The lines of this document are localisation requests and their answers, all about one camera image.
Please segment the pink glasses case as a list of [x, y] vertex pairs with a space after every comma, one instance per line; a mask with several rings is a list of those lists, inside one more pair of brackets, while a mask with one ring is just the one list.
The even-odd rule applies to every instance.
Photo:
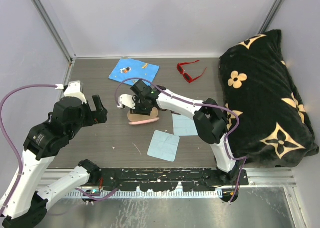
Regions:
[[150, 115], [141, 115], [141, 114], [134, 114], [128, 111], [127, 117], [129, 120], [129, 125], [142, 125], [148, 124], [158, 121], [159, 118], [159, 111], [156, 107], [152, 108]]

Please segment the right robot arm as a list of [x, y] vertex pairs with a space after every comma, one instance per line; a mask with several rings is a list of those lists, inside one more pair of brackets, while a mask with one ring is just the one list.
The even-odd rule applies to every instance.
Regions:
[[224, 111], [214, 99], [194, 100], [176, 94], [165, 87], [151, 87], [139, 79], [130, 88], [134, 92], [131, 107], [133, 113], [149, 115], [152, 108], [170, 110], [191, 119], [202, 141], [209, 144], [216, 159], [220, 181], [223, 184], [238, 184], [241, 175], [240, 158], [235, 158], [228, 141], [228, 120]]

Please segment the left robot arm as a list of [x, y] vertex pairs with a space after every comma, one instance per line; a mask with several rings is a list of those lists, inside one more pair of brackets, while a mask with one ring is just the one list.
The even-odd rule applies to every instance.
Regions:
[[9, 202], [4, 206], [3, 227], [35, 227], [47, 212], [72, 190], [98, 184], [101, 169], [86, 159], [58, 181], [38, 188], [38, 185], [59, 151], [83, 127], [105, 123], [107, 109], [99, 95], [94, 95], [96, 110], [77, 97], [64, 97], [56, 102], [48, 119], [34, 126], [23, 144], [21, 178]]

